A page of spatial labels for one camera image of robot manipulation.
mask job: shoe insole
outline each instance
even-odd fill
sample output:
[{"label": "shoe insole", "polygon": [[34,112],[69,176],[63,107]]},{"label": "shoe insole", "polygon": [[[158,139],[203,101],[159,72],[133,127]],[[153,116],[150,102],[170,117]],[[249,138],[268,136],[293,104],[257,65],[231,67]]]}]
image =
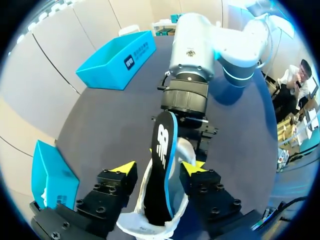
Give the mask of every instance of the shoe insole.
[{"label": "shoe insole", "polygon": [[151,141],[152,169],[146,185],[144,214],[149,223],[164,226],[173,218],[169,198],[169,175],[178,139],[176,116],[164,111],[155,120]]}]

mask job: gray wall panel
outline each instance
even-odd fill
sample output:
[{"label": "gray wall panel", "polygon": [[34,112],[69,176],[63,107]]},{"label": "gray wall panel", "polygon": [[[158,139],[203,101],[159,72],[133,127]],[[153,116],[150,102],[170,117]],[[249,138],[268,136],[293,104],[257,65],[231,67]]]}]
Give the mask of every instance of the gray wall panel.
[{"label": "gray wall panel", "polygon": [[95,48],[73,8],[68,6],[44,19],[32,32],[57,70],[82,93],[86,85],[75,71],[95,52]]},{"label": "gray wall panel", "polygon": [[0,95],[25,121],[53,138],[58,138],[79,97],[48,61],[30,32],[6,60]]}]

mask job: shoe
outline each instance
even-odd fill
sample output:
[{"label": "shoe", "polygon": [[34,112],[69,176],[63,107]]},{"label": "shoe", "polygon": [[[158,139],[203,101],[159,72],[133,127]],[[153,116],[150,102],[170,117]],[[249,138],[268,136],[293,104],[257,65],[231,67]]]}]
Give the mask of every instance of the shoe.
[{"label": "shoe", "polygon": [[165,221],[163,225],[154,225],[150,223],[146,216],[146,210],[148,211],[148,209],[144,203],[147,186],[152,177],[153,160],[151,159],[144,172],[134,211],[121,213],[116,222],[116,225],[123,232],[136,237],[137,240],[168,240],[173,236],[189,202],[188,196],[185,194],[180,182],[180,165],[183,161],[196,166],[196,154],[189,141],[184,138],[178,138],[171,167],[167,169],[169,171],[166,181],[167,186],[162,185],[162,189],[159,189],[161,191],[163,188],[167,188],[168,195],[166,197],[170,203],[173,218]]}]

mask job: cardboard box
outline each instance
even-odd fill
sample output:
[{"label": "cardboard box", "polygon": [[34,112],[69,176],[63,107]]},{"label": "cardboard box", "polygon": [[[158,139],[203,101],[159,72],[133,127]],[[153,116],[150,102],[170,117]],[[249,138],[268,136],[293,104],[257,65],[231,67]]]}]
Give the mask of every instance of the cardboard box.
[{"label": "cardboard box", "polygon": [[172,31],[172,28],[163,28],[155,33],[156,36],[168,36],[168,32]]},{"label": "cardboard box", "polygon": [[176,33],[175,29],[172,29],[171,31],[168,32],[168,36],[174,36]]}]

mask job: dark gray tabletop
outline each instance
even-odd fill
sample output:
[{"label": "dark gray tabletop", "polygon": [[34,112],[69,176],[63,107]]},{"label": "dark gray tabletop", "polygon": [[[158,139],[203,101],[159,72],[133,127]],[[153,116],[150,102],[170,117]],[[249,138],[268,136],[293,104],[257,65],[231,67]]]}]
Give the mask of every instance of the dark gray tabletop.
[{"label": "dark gray tabletop", "polygon": [[[157,36],[155,41],[156,52],[124,91],[87,88],[62,128],[56,145],[80,180],[77,198],[93,188],[102,169],[136,161],[138,181],[123,212],[132,212],[136,205],[151,158],[151,116],[161,112],[162,92],[157,85],[169,68],[173,37]],[[215,79],[209,84],[207,117],[219,131],[210,141],[204,167],[221,175],[226,190],[242,201],[243,214],[253,209],[262,214],[278,156],[276,118],[262,73],[257,70],[248,86],[237,88],[226,81],[217,62]],[[174,239],[197,239],[202,232],[198,227],[187,211],[177,229],[181,234]],[[133,237],[115,227],[108,239]]]}]

